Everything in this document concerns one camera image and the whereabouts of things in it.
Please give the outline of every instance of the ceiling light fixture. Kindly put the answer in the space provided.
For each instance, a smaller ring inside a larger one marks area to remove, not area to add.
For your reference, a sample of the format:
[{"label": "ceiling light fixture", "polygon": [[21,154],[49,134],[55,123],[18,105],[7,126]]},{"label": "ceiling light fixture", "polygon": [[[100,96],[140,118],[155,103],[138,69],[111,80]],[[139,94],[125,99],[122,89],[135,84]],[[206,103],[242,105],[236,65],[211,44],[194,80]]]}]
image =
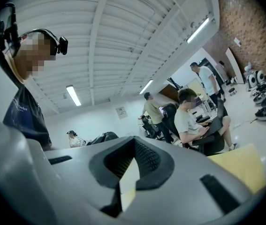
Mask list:
[{"label": "ceiling light fixture", "polygon": [[147,87],[148,87],[151,83],[152,83],[152,80],[150,80],[150,81],[145,85],[145,87],[141,90],[141,92],[140,92],[139,94],[142,94],[142,93],[145,91],[145,89],[147,89]]},{"label": "ceiling light fixture", "polygon": [[66,90],[67,92],[69,93],[69,95],[71,96],[72,100],[74,101],[74,103],[77,105],[77,106],[80,106],[81,103],[80,103],[80,100],[78,100],[78,97],[76,95],[76,92],[75,92],[75,89],[73,88],[72,85],[70,86],[67,86],[66,87]]},{"label": "ceiling light fixture", "polygon": [[190,43],[192,39],[208,24],[209,18],[204,20],[204,22],[195,30],[195,32],[187,39],[187,43]]}]

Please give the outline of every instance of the floor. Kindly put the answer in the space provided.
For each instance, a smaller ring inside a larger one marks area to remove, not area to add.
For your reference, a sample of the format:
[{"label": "floor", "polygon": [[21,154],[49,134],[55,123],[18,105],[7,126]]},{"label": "floor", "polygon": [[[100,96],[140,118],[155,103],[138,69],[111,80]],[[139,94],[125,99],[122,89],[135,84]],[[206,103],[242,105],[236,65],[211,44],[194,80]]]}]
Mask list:
[{"label": "floor", "polygon": [[255,112],[260,109],[250,98],[251,92],[246,92],[245,84],[234,86],[237,93],[230,96],[228,90],[230,86],[225,87],[225,108],[231,117],[231,135],[233,142],[237,142],[237,147],[247,146],[252,143],[255,145],[261,162],[266,172],[266,121],[256,120],[253,122]]}]

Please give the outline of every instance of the black mesh grille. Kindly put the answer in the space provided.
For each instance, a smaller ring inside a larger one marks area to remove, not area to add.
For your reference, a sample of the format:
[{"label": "black mesh grille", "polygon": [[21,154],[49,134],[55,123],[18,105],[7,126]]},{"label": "black mesh grille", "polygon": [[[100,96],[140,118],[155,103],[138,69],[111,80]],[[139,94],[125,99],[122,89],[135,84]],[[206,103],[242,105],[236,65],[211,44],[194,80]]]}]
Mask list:
[{"label": "black mesh grille", "polygon": [[99,184],[117,188],[133,158],[137,161],[140,174],[136,190],[160,187],[171,176],[175,167],[174,160],[164,150],[139,137],[129,137],[94,155],[89,169]]},{"label": "black mesh grille", "polygon": [[160,156],[150,148],[135,140],[135,159],[139,167],[140,178],[155,171],[160,165]]}]

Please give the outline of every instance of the sneaker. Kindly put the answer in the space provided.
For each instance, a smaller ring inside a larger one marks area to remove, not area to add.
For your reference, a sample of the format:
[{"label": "sneaker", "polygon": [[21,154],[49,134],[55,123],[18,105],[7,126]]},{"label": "sneaker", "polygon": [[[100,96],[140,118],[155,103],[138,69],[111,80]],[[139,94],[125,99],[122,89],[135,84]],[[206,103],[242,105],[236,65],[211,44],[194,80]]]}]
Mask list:
[{"label": "sneaker", "polygon": [[234,147],[233,147],[233,149],[228,148],[229,151],[235,150],[235,148],[236,148],[236,146],[237,146],[237,143],[233,143],[232,145],[233,145]]}]

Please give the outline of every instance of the ceiling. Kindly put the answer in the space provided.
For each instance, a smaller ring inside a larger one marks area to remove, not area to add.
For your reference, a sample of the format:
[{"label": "ceiling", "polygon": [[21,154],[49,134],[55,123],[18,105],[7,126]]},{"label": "ceiling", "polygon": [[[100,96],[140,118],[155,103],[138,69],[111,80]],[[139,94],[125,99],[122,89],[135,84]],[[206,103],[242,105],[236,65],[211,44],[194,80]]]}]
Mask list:
[{"label": "ceiling", "polygon": [[68,85],[82,106],[137,95],[150,79],[161,85],[183,64],[174,60],[184,52],[188,59],[203,42],[186,41],[199,24],[209,17],[214,33],[219,26],[218,0],[11,1],[19,34],[46,28],[68,40],[67,55],[46,62],[27,84],[45,116],[76,108]]}]

